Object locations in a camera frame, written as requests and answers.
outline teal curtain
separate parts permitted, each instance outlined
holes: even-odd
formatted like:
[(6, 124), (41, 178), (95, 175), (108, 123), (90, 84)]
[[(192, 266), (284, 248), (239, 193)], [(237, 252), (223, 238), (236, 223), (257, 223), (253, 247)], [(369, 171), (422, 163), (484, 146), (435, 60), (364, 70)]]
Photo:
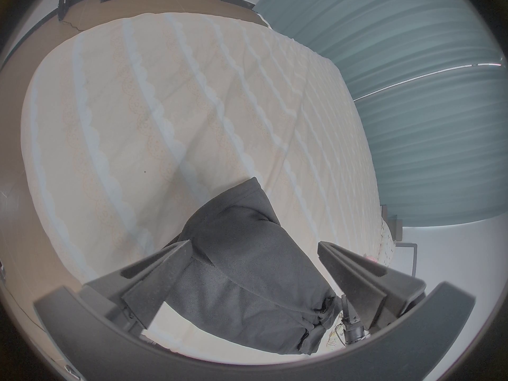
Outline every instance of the teal curtain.
[(380, 202), (404, 225), (508, 210), (508, 72), (467, 0), (261, 0), (255, 10), (340, 69)]

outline green curtain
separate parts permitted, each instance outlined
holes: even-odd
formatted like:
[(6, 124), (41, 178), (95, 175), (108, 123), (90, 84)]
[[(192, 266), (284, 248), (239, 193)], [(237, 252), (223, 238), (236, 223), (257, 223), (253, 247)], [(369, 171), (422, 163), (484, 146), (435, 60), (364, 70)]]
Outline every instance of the green curtain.
[(508, 210), (508, 72), (467, 0), (260, 0), (255, 10), (340, 69), (390, 214), (432, 226)]

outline brown floor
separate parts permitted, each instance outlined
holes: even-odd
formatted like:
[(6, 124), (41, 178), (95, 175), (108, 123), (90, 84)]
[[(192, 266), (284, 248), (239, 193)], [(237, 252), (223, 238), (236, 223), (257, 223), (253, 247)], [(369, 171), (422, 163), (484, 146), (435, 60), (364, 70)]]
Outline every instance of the brown floor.
[(84, 0), (64, 21), (51, 18), (14, 52), (0, 72), (0, 260), (6, 271), (0, 296), (33, 343), (60, 366), (65, 362), (40, 327), (33, 302), (66, 285), (80, 283), (68, 272), (46, 236), (29, 193), (20, 147), (21, 109), (26, 89), (42, 59), (63, 41), (118, 18), (142, 13), (192, 12), (265, 25), (251, 10), (219, 0)]

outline gray frame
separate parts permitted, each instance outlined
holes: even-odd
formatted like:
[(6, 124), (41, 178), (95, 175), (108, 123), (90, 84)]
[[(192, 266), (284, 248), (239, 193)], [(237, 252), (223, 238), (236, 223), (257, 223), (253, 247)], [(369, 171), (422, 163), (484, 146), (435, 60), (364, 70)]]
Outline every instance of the gray frame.
[(411, 247), (414, 248), (413, 251), (413, 269), (411, 276), (416, 276), (416, 255), (418, 254), (418, 245), (414, 243), (396, 243), (395, 247)]

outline curtain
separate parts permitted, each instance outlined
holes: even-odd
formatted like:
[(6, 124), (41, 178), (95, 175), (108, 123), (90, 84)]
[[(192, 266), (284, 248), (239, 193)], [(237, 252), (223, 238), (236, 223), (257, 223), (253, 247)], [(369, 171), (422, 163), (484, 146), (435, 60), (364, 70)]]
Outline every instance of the curtain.
[(260, 0), (355, 100), (379, 197), (406, 226), (508, 210), (508, 73), (467, 0)]

